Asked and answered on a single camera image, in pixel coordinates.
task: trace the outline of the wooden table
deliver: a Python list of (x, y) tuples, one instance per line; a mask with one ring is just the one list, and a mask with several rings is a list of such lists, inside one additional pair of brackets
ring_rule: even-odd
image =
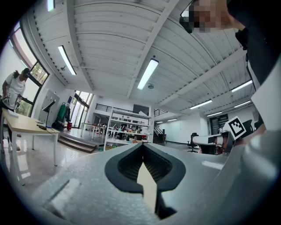
[[(18, 156), (17, 156), (17, 134), (30, 134), (32, 135), (32, 149), (34, 150), (34, 136), (35, 135), (52, 135), (54, 137), (54, 165), (57, 165), (56, 162), (56, 147), (58, 142), (58, 134), (59, 131), (47, 129), (47, 131), (42, 130), (37, 126), (38, 120), (32, 119), (27, 116), (23, 116), (18, 114), (18, 118), (10, 116), (7, 109), (2, 108), (2, 118), (1, 118), (1, 131), (3, 130), (3, 122), (4, 118), (6, 119), (6, 122), (9, 126), (9, 128), (12, 131), (12, 152), (13, 152), (13, 159), (16, 167), (16, 173), (17, 177), (21, 183), (21, 185), (24, 185), (24, 181), (22, 179), (22, 175), (20, 174), (19, 165), (18, 165)], [(1, 133), (1, 151), (4, 153), (4, 147), (3, 147), (3, 132)]]
[(82, 137), (82, 133), (83, 133), (83, 130), (84, 130), (84, 126), (90, 126), (90, 127), (93, 127), (93, 133), (92, 133), (92, 139), (94, 138), (94, 131), (95, 131), (95, 128), (98, 128), (98, 133), (100, 134), (100, 130), (101, 128), (103, 128), (103, 131), (102, 131), (102, 135), (104, 135), (104, 132), (105, 132), (105, 127), (101, 127), (101, 126), (95, 126), (95, 125), (91, 125), (91, 124), (88, 124), (88, 123), (82, 123), (82, 131), (81, 131), (81, 137)]

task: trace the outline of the shelf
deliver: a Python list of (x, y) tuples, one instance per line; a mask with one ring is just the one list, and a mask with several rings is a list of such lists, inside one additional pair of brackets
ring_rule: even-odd
[(136, 126), (140, 126), (140, 127), (149, 127), (149, 125), (140, 124), (140, 123), (132, 123), (132, 122), (124, 121), (124, 120), (111, 119), (110, 121), (114, 121), (114, 122), (117, 122), (117, 123), (127, 123), (127, 124), (132, 124), (132, 125), (136, 125)]
[(121, 110), (116, 110), (116, 109), (113, 109), (113, 113), (126, 115), (126, 116), (133, 116), (133, 117), (136, 117), (136, 118), (141, 118), (141, 119), (146, 119), (146, 120), (151, 119), (151, 117), (149, 117), (149, 116), (143, 116), (143, 115), (136, 114), (136, 113), (133, 113), (133, 112), (126, 112), (126, 111), (121, 111)]
[(129, 145), (129, 144), (132, 144), (132, 142), (131, 143), (128, 143), (126, 140), (119, 140), (119, 139), (112, 139), (112, 138), (108, 138), (107, 140), (106, 140), (106, 143), (107, 142), (110, 142), (110, 143), (117, 143), (117, 144), (124, 144), (124, 145)]
[(131, 134), (131, 135), (142, 135), (142, 136), (148, 136), (148, 134), (139, 134), (139, 133), (133, 133), (133, 132), (125, 132), (125, 131), (115, 131), (115, 130), (107, 130), (111, 132), (117, 132), (117, 133), (123, 133), (123, 134)]

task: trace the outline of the gray plastic part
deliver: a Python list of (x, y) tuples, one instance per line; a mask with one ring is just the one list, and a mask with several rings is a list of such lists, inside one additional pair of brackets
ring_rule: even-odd
[[(69, 179), (81, 185), (64, 209), (64, 220), (73, 224), (158, 224), (220, 225), (237, 224), (270, 191), (278, 178), (281, 164), (281, 131), (267, 131), (247, 145), (235, 146), (228, 157), (205, 155), (148, 144), (180, 159), (186, 174), (172, 191), (162, 192), (166, 207), (177, 211), (160, 220), (153, 214), (141, 194), (119, 191), (104, 174), (112, 156), (131, 145), (84, 156), (41, 185), (34, 200), (42, 207)], [(202, 161), (225, 163), (221, 170), (202, 165)]]

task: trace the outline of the floor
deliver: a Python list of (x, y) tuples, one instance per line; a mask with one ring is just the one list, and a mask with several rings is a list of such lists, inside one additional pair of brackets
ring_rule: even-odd
[[(71, 134), (80, 136), (81, 130), (73, 129)], [(89, 136), (89, 131), (85, 131), (84, 137)], [(95, 141), (102, 140), (102, 136), (96, 135)], [(54, 176), (65, 166), (69, 165), (76, 159), (88, 155), (88, 153), (81, 152), (70, 147), (67, 147), (61, 143), (57, 143), (57, 164), (53, 164), (53, 138), (48, 136), (36, 136), (35, 138), (35, 150), (31, 149), (32, 136), (23, 134), (21, 138), (17, 138), (17, 144), (20, 146), (21, 151), (17, 153), (20, 171), (25, 182), (24, 186), (20, 186), (23, 191), (32, 196), (34, 191), (46, 180)], [(188, 150), (187, 145), (167, 142), (165, 146)], [(14, 161), (12, 152), (9, 152), (7, 139), (4, 140), (5, 154), (1, 154), (2, 163), (7, 174), (18, 182), (15, 176)], [(152, 179), (151, 175), (147, 171), (146, 167), (142, 165), (139, 171), (138, 183), (144, 187), (144, 200), (154, 210), (156, 201), (156, 189), (157, 185)]]
[[(17, 145), (21, 151), (18, 152), (18, 163), (25, 185), (22, 188), (32, 195), (35, 189), (50, 177), (54, 176), (63, 167), (88, 153), (78, 151), (57, 143), (57, 166), (54, 166), (53, 158), (54, 139), (49, 136), (35, 137), (35, 150), (31, 149), (32, 136), (23, 134), (17, 138)], [(7, 139), (4, 140), (5, 154), (1, 154), (3, 166), (13, 180), (15, 180), (15, 167), (12, 152), (9, 152)]]
[(73, 137), (81, 138), (83, 141), (87, 143), (94, 143), (94, 144), (104, 144), (105, 140), (105, 135), (101, 134), (94, 134), (93, 139), (92, 139), (92, 130), (91, 131), (86, 131), (83, 130), (82, 137), (81, 137), (81, 131), (82, 129), (71, 129), (71, 131), (63, 131), (63, 133), (69, 134)]

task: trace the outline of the raised platform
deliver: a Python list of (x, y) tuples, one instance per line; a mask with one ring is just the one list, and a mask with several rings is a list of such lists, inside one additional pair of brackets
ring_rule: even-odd
[(82, 129), (63, 131), (59, 135), (58, 142), (87, 153), (93, 153), (98, 151), (99, 148), (103, 148), (105, 135), (96, 134), (91, 139), (92, 132), (83, 131), (83, 135), (81, 136), (81, 131)]
[(86, 153), (92, 153), (97, 149), (97, 145), (88, 144), (63, 135), (58, 138), (58, 142)]

